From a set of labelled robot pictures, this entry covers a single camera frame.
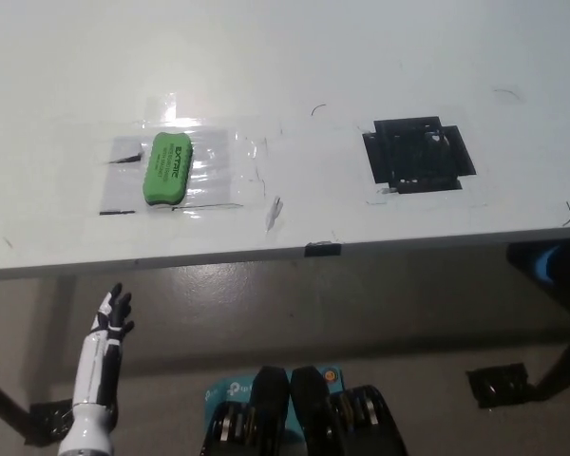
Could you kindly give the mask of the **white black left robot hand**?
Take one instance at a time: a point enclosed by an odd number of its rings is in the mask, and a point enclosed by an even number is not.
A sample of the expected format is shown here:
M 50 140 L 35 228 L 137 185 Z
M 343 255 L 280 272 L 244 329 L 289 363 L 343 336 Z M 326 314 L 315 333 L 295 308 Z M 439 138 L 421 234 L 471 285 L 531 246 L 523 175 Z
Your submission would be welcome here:
M 117 283 L 95 313 L 79 357 L 72 397 L 72 426 L 60 455 L 112 455 L 118 422 L 118 386 L 123 344 L 134 328 L 131 294 Z

